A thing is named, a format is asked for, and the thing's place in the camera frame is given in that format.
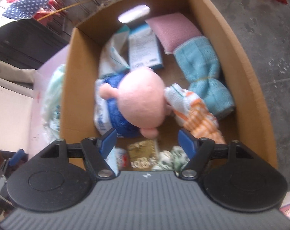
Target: teal towel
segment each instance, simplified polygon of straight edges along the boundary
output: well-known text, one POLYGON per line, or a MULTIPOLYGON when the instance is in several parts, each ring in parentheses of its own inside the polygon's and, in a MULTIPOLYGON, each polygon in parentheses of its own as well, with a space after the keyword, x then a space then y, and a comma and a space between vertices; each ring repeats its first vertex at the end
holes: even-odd
POLYGON ((206 37, 189 39, 174 50, 174 56, 190 83, 188 89, 204 100, 209 112, 222 119, 233 111, 234 102, 229 90, 217 80, 219 59, 206 37))

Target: blue fabric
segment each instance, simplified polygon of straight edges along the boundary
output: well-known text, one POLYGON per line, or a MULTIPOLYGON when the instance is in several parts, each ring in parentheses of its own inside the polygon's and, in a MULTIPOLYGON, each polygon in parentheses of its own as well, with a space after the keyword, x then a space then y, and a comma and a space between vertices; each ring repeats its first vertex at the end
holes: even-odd
POLYGON ((221 119, 233 111, 234 101, 229 90, 217 80, 220 62, 206 37, 191 38, 174 50, 174 56, 190 83, 189 90, 204 100, 209 112, 221 119))
MULTIPOLYGON (((115 74, 107 78, 104 82, 110 84, 113 88, 117 88, 119 82, 125 76, 124 73, 115 74)), ((118 110, 117 100, 115 98, 108 99, 108 110, 111 124, 117 133, 123 137, 138 137, 140 129, 129 123, 118 110)))
POLYGON ((18 0, 2 14, 4 17, 20 20, 32 18, 49 0, 18 0))

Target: gray ribbed panel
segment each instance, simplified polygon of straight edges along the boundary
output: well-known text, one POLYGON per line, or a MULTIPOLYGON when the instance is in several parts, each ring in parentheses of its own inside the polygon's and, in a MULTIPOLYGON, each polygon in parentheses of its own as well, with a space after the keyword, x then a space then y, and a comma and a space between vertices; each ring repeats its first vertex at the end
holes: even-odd
POLYGON ((209 200, 196 182, 173 172, 121 172, 100 181, 78 205, 52 213, 16 209, 0 225, 5 230, 280 230, 290 221, 278 210, 242 214, 209 200))

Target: white logo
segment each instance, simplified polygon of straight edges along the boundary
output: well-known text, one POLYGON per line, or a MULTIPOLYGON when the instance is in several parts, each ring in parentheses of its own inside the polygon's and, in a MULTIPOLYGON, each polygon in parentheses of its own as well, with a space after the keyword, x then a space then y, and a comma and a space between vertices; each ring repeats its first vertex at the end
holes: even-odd
POLYGON ((147 173, 146 175, 143 175, 145 178, 148 178, 151 176, 151 174, 147 173))

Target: barcode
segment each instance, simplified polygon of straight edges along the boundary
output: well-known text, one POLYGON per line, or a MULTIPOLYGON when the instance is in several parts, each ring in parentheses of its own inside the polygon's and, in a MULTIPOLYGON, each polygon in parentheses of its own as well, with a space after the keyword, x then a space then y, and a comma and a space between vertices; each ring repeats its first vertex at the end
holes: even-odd
POLYGON ((135 67, 142 67, 142 66, 144 66, 143 62, 135 64, 135 67))

